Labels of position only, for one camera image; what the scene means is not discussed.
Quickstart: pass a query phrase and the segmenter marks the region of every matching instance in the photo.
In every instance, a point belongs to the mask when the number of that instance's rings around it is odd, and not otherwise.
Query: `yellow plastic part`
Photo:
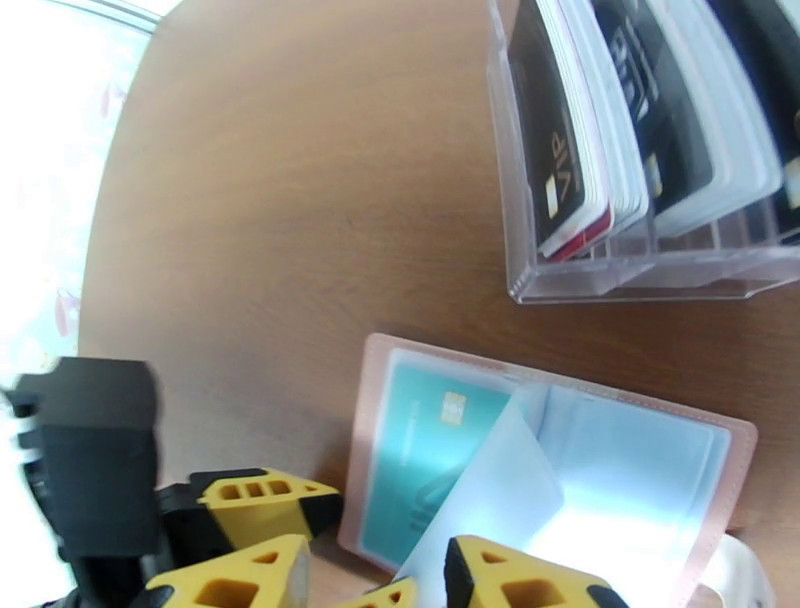
[[[603,579],[476,536],[456,538],[474,584],[469,608],[597,608],[587,592]]]
[[[404,578],[335,608],[417,608],[417,584]]]
[[[308,541],[281,536],[151,579],[148,589],[174,589],[164,608],[306,608]]]
[[[244,549],[283,534],[302,534],[311,540],[300,500],[329,494],[339,491],[265,469],[263,477],[218,479],[197,502],[211,511],[234,549]]]

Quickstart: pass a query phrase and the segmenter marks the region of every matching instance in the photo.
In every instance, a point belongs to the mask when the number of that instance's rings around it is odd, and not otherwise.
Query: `white strap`
[[[775,592],[758,557],[742,541],[723,536],[700,581],[724,608],[775,608]]]

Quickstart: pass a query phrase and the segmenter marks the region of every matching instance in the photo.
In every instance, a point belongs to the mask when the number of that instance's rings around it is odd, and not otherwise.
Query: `teal card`
[[[511,393],[402,363],[387,390],[361,544],[399,567]]]

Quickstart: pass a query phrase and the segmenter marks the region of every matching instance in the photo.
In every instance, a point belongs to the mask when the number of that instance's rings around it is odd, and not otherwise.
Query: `card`
[[[594,7],[658,214],[711,182],[705,136],[681,69],[647,2],[594,0]]]
[[[608,234],[614,226],[614,212],[609,206],[608,210],[600,216],[594,224],[581,232],[578,236],[556,251],[550,258],[554,262],[561,262],[579,256],[584,249],[591,246]]]
[[[739,53],[775,138],[784,187],[772,199],[778,233],[790,236],[800,231],[800,24],[785,12],[788,1],[708,1]]]
[[[680,66],[712,159],[709,187],[668,208],[655,226],[677,237],[772,196],[782,184],[775,141],[742,62],[706,0],[647,0]]]
[[[508,58],[541,247],[581,212],[587,193],[564,83],[534,1],[520,2]]]
[[[400,567],[510,397],[435,369],[394,366],[367,499],[365,551]]]

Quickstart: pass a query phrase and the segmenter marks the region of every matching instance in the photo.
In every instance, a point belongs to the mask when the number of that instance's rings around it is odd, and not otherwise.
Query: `black card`
[[[680,66],[647,2],[593,2],[658,214],[711,182],[706,139]]]
[[[575,130],[536,0],[521,0],[508,48],[539,246],[584,205]]]
[[[708,0],[758,94],[781,164],[800,162],[800,37],[775,0]],[[800,230],[800,201],[773,195],[778,232]]]

